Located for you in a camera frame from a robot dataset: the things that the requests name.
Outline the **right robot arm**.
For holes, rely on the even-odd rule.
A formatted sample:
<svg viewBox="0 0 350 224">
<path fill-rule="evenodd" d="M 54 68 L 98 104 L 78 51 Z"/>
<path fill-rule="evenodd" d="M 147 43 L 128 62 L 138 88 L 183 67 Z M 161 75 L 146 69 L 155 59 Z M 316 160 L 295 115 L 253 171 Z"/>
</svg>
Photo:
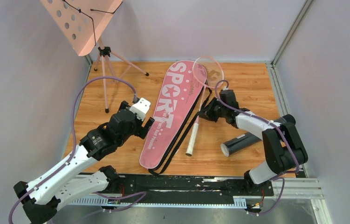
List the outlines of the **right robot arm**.
<svg viewBox="0 0 350 224">
<path fill-rule="evenodd" d="M 247 108 L 240 108 L 233 90 L 220 91 L 218 97 L 203 106 L 198 112 L 200 118 L 226 122 L 260 139 L 264 145 L 265 160 L 259 166 L 245 173 L 243 182 L 246 193 L 255 195 L 262 183 L 279 177 L 292 169 L 299 170 L 300 165 L 308 161 L 308 154 L 295 126 L 295 119 L 287 115 L 288 120 L 275 122 L 257 116 Z"/>
</svg>

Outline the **black shuttlecock tube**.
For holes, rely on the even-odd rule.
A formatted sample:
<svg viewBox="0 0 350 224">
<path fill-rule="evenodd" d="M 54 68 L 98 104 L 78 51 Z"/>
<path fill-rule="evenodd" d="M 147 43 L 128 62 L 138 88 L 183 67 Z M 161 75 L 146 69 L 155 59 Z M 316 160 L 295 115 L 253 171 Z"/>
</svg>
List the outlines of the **black shuttlecock tube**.
<svg viewBox="0 0 350 224">
<path fill-rule="evenodd" d="M 245 134 L 221 143 L 220 148 L 224 156 L 229 157 L 259 141 L 261 141 L 261 139 L 259 139 L 257 136 L 246 132 Z"/>
</svg>

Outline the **pink badminton racket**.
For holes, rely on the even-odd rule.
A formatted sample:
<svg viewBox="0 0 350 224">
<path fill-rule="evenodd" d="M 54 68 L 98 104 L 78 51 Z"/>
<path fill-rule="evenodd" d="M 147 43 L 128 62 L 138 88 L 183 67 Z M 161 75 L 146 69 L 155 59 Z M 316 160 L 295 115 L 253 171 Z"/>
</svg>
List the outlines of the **pink badminton racket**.
<svg viewBox="0 0 350 224">
<path fill-rule="evenodd" d="M 200 93 L 200 103 L 198 106 L 195 121 L 193 122 L 190 139 L 185 153 L 187 156 L 193 156 L 194 145 L 199 129 L 198 112 L 203 107 L 205 92 L 207 88 L 214 88 L 216 83 L 224 78 L 224 72 L 221 65 L 211 56 L 200 56 L 197 58 L 193 63 L 192 73 L 195 79 L 201 84 L 202 91 Z"/>
</svg>

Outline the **pink racket cover bag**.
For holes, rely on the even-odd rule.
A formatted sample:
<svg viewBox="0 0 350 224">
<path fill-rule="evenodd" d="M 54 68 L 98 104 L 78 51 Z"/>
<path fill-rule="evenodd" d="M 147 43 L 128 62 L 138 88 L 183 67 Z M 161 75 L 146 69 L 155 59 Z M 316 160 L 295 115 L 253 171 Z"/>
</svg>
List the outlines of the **pink racket cover bag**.
<svg viewBox="0 0 350 224">
<path fill-rule="evenodd" d="M 139 164 L 152 175 L 162 174 L 192 125 L 189 118 L 202 95 L 203 85 L 195 78 L 195 62 L 182 60 L 167 70 L 153 111 L 152 124 Z"/>
</svg>

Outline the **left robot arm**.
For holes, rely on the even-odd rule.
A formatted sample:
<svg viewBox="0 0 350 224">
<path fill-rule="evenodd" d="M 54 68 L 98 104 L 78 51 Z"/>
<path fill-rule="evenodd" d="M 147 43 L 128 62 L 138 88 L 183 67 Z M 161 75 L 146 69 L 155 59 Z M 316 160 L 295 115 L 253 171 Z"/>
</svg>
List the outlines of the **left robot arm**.
<svg viewBox="0 0 350 224">
<path fill-rule="evenodd" d="M 134 105 L 123 101 L 109 122 L 89 131 L 74 150 L 62 161 L 38 178 L 14 185 L 14 191 L 23 210 L 33 224 L 43 224 L 74 200 L 91 193 L 106 190 L 116 192 L 120 187 L 119 176 L 112 166 L 102 167 L 89 178 L 71 183 L 73 177 L 115 152 L 132 135 L 144 139 L 154 119 L 143 122 L 151 106 L 145 98 Z"/>
</svg>

